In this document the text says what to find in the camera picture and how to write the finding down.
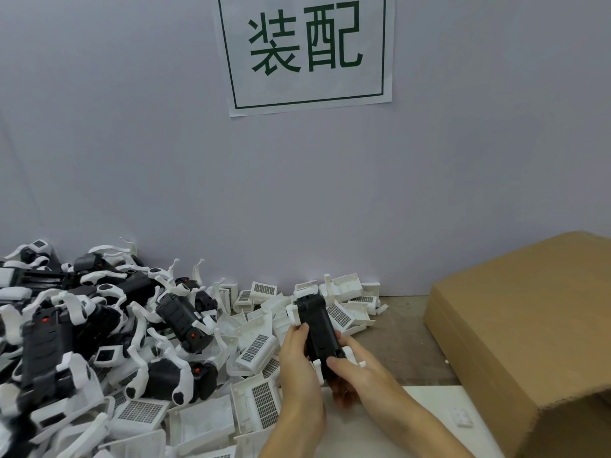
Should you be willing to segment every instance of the cardboard box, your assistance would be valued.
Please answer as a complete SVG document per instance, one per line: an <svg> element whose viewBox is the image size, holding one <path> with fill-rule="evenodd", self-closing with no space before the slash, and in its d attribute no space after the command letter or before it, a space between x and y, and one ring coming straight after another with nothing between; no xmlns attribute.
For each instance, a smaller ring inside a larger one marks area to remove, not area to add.
<svg viewBox="0 0 611 458"><path fill-rule="evenodd" d="M507 457L611 457L611 239L570 232L447 277L425 323Z"/></svg>

